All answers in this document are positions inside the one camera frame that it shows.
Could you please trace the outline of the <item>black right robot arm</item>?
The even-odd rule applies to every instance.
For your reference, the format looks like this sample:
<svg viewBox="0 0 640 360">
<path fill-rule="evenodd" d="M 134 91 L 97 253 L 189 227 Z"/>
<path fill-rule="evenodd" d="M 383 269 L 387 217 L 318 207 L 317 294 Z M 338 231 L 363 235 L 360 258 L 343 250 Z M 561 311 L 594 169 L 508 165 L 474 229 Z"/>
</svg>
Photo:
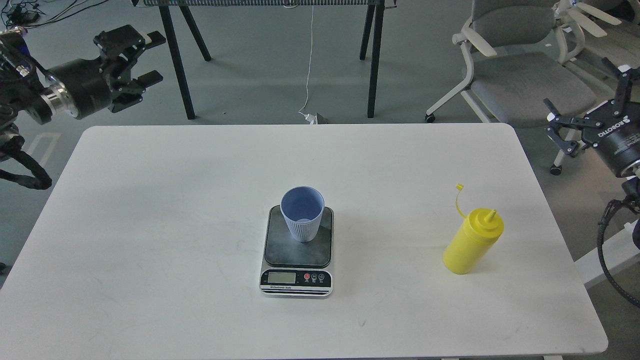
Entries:
<svg viewBox="0 0 640 360">
<path fill-rule="evenodd" d="M 544 132 L 559 149 L 558 161 L 592 148 L 615 177 L 624 179 L 621 186 L 624 198 L 607 203 L 598 222 L 596 247 L 579 259 L 577 266 L 586 286 L 607 280 L 622 298 L 638 307 L 639 299 L 623 289 L 614 274 L 639 260 L 639 221 L 627 223 L 624 230 L 610 238 L 605 234 L 622 208 L 639 215 L 640 105 L 632 100 L 633 86 L 639 83 L 639 69 L 616 66 L 606 57 L 602 64 L 617 78 L 614 97 L 583 116 L 560 114 L 549 99 L 544 99 L 549 111 Z"/>
</svg>

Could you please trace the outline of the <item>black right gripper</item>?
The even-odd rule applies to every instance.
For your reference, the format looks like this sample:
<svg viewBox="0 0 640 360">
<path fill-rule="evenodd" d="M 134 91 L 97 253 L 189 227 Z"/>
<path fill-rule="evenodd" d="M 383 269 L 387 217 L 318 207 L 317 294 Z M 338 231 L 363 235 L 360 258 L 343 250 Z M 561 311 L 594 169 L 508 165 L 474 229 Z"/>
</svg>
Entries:
<svg viewBox="0 0 640 360">
<path fill-rule="evenodd" d="M 628 64 L 616 66 L 608 57 L 602 64 L 617 77 L 613 103 L 626 103 L 633 92 L 633 83 L 639 79 L 640 68 Z M 548 98 L 542 100 L 547 107 L 545 133 L 558 146 L 560 153 L 567 157 L 577 157 L 584 147 L 582 140 L 592 146 L 604 164 L 618 178 L 631 177 L 639 171 L 640 159 L 640 104 L 627 102 L 622 116 L 613 116 L 613 107 L 604 102 L 585 114 L 584 117 L 560 114 Z M 602 123 L 595 128 L 595 122 Z"/>
</svg>

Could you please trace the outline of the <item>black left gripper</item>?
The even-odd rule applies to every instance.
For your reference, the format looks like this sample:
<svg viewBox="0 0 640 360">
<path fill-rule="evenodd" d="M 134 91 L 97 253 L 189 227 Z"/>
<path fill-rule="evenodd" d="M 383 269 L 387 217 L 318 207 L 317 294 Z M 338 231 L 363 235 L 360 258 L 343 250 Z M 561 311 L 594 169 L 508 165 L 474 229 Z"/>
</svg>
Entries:
<svg viewBox="0 0 640 360">
<path fill-rule="evenodd" d="M 147 34 L 137 30 L 102 31 L 93 39 L 99 48 L 98 58 L 78 58 L 44 71 L 46 88 L 41 99 L 49 114 L 41 118 L 67 112 L 80 120 L 103 109 L 117 113 L 141 103 L 146 90 L 163 80 L 157 70 L 128 83 L 115 82 L 124 79 L 123 71 L 130 71 L 145 50 L 166 41 L 158 30 Z"/>
</svg>

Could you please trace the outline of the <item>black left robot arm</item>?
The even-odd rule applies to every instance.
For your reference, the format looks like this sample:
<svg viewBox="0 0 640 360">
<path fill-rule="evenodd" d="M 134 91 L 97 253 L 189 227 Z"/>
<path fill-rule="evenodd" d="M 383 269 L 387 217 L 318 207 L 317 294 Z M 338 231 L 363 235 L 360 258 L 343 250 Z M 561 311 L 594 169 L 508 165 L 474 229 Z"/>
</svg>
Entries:
<svg viewBox="0 0 640 360">
<path fill-rule="evenodd" d="M 45 125 L 64 112 L 84 119 L 103 109 L 117 113 L 137 105 L 163 76 L 153 70 L 135 79 L 131 70 L 144 51 L 166 43 L 166 38 L 158 31 L 141 34 L 124 25 L 94 37 L 97 58 L 78 58 L 46 69 L 30 54 L 26 34 L 25 27 L 14 26 L 0 36 L 0 152 L 2 161 L 15 160 L 29 174 L 2 170 L 1 178 L 46 190 L 52 185 L 51 177 L 23 150 L 25 139 L 15 123 L 20 112 Z"/>
</svg>

